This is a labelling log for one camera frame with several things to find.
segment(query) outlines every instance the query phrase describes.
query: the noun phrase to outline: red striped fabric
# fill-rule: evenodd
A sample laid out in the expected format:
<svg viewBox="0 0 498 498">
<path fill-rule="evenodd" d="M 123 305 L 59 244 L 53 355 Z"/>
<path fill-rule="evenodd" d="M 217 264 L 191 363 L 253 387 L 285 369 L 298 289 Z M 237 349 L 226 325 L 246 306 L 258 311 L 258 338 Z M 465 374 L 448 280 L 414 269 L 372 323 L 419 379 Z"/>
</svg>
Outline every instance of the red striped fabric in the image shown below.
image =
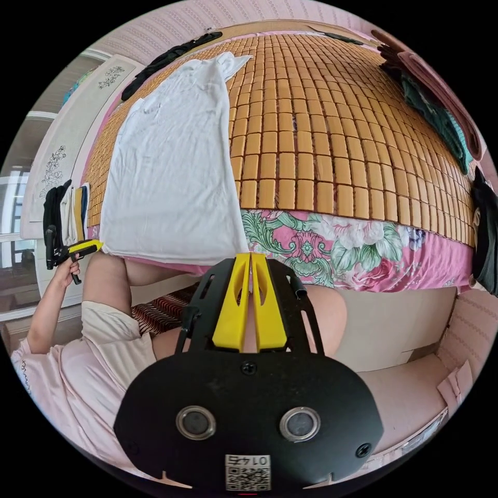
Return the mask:
<svg viewBox="0 0 498 498">
<path fill-rule="evenodd" d="M 151 337 L 162 334 L 182 324 L 182 311 L 190 302 L 198 283 L 153 301 L 133 306 L 131 316 L 138 321 L 140 333 L 149 332 Z"/>
</svg>

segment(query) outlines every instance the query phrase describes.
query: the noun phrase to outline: floral wall sticker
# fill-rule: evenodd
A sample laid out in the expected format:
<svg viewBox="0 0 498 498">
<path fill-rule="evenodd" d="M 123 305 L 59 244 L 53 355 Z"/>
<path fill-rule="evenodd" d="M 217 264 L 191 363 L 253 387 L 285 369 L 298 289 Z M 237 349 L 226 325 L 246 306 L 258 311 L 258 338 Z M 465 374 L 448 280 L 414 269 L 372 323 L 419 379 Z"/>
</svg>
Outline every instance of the floral wall sticker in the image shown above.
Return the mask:
<svg viewBox="0 0 498 498">
<path fill-rule="evenodd" d="M 61 166 L 61 161 L 66 157 L 65 145 L 61 145 L 51 156 L 45 166 L 45 174 L 41 179 L 41 183 L 44 184 L 43 189 L 40 191 L 39 197 L 44 199 L 47 192 L 52 187 L 57 187 L 61 183 L 62 171 L 59 169 Z"/>
<path fill-rule="evenodd" d="M 99 88 L 102 90 L 105 87 L 110 87 L 118 79 L 119 75 L 124 72 L 125 69 L 121 66 L 111 67 L 104 73 L 105 80 L 99 81 Z"/>
</svg>

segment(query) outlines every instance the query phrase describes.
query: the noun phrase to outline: black jacket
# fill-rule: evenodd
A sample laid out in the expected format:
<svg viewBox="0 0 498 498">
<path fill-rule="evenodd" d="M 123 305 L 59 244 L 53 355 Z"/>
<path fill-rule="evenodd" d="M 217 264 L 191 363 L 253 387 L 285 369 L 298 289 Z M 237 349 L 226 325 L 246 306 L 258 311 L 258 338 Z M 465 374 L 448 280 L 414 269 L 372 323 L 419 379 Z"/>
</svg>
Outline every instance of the black jacket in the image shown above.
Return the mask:
<svg viewBox="0 0 498 498">
<path fill-rule="evenodd" d="M 192 50 L 192 48 L 196 48 L 200 45 L 211 42 L 212 40 L 216 40 L 222 35 L 223 33 L 221 31 L 213 31 L 202 35 L 197 40 L 191 40 L 183 45 L 177 45 L 176 47 L 170 48 L 167 52 L 161 54 L 159 57 L 156 57 L 145 69 L 141 70 L 135 76 L 135 79 L 123 90 L 121 99 L 123 101 L 128 100 L 150 76 L 171 64 L 173 61 L 178 59 L 178 57 L 181 57 L 189 50 Z"/>
<path fill-rule="evenodd" d="M 71 184 L 69 179 L 64 185 L 59 187 L 51 188 L 45 197 L 45 203 L 43 205 L 43 238 L 45 245 L 47 241 L 45 239 L 45 234 L 47 228 L 50 225 L 54 225 L 56 228 L 56 239 L 54 241 L 54 249 L 61 249 L 62 243 L 62 220 L 61 220 L 61 201 Z"/>
<path fill-rule="evenodd" d="M 498 297 L 498 196 L 479 168 L 471 194 L 474 208 L 480 210 L 472 274 L 490 294 Z"/>
</svg>

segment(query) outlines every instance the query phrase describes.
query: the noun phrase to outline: person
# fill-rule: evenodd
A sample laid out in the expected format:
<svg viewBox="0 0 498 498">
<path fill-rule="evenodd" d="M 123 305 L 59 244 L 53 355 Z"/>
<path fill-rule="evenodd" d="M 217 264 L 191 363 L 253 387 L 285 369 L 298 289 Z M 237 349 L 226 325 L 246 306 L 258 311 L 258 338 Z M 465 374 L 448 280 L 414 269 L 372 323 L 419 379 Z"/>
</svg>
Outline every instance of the person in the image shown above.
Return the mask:
<svg viewBox="0 0 498 498">
<path fill-rule="evenodd" d="M 83 278 L 81 338 L 66 345 L 52 345 L 66 289 L 73 281 L 72 274 L 79 272 L 79 263 L 70 259 L 56 268 L 27 337 L 11 360 L 32 400 L 67 439 L 111 465 L 152 479 L 132 465 L 113 425 L 127 387 L 149 365 L 174 353 L 180 328 L 154 338 L 149 333 L 141 335 L 138 322 L 131 316 L 131 287 L 181 272 L 95 253 Z M 345 328 L 344 300 L 333 289 L 311 285 L 307 290 L 325 353 L 333 356 Z M 312 337 L 307 321 L 305 325 Z M 244 351 L 256 352 L 251 301 Z M 166 476 L 161 481 L 183 486 Z"/>
</svg>

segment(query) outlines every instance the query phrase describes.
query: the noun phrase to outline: person's arm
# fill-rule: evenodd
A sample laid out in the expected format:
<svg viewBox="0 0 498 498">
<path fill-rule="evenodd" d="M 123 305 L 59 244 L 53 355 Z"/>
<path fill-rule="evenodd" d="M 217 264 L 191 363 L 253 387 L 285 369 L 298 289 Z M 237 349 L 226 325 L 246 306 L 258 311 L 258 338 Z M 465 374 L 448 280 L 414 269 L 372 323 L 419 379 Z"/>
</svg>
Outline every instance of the person's arm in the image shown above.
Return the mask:
<svg viewBox="0 0 498 498">
<path fill-rule="evenodd" d="M 46 354 L 50 351 L 62 301 L 67 286 L 73 281 L 72 273 L 76 275 L 79 273 L 79 263 L 72 262 L 69 258 L 57 267 L 55 275 L 36 307 L 27 333 L 27 343 L 33 354 Z"/>
</svg>

